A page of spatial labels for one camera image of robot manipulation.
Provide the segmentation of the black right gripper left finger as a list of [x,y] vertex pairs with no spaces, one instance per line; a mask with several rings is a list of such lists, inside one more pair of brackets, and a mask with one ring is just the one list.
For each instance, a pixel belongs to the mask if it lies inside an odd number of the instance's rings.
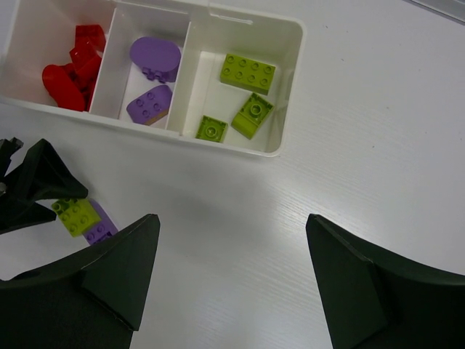
[[160,221],[1,282],[2,348],[129,348],[139,330]]

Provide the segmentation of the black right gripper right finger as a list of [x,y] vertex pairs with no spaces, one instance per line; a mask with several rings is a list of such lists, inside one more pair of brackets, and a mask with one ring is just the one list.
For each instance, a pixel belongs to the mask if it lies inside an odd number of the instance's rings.
[[333,348],[463,348],[464,276],[415,262],[319,214],[306,224]]

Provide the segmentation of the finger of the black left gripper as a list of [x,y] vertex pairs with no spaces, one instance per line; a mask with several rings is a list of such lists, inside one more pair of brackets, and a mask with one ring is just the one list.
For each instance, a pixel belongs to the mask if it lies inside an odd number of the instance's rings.
[[1,234],[56,220],[51,210],[32,201],[1,197]]
[[7,175],[7,188],[13,198],[27,202],[86,198],[89,193],[45,139],[29,148],[22,164]]

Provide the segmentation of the red flower lego brick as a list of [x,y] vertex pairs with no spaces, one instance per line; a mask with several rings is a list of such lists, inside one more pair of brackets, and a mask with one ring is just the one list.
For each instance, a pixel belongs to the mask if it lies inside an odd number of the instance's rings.
[[88,111],[94,82],[76,73],[74,65],[47,65],[42,71],[44,88],[59,108]]

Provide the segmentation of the purple arched lego brick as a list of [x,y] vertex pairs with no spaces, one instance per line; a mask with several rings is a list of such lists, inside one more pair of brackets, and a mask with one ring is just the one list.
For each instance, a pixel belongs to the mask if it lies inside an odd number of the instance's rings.
[[159,85],[132,100],[126,107],[136,124],[151,125],[169,113],[172,91],[167,85]]

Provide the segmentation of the purple rounded lego brick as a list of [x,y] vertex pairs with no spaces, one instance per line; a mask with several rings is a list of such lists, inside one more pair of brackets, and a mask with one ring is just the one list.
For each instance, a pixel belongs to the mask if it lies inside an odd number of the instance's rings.
[[162,84],[176,81],[182,55],[174,42],[144,36],[133,42],[129,56],[148,80]]

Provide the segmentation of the lime green square lego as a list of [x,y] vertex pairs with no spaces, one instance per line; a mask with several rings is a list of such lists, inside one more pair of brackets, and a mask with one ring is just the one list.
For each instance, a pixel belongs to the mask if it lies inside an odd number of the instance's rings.
[[196,139],[222,143],[226,136],[228,123],[210,116],[203,116],[199,124]]

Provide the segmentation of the lime green curved lego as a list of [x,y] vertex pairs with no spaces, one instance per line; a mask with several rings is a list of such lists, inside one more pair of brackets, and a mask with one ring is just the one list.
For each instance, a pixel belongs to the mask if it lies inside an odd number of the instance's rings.
[[233,129],[251,140],[274,110],[274,105],[252,92],[231,122]]

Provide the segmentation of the red thin lego piece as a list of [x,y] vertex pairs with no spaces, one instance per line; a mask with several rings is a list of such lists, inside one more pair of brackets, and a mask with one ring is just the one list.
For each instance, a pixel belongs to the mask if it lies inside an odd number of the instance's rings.
[[105,50],[106,38],[102,27],[95,25],[77,25],[75,46],[70,51],[70,58],[80,79],[94,79],[102,61],[99,53]]

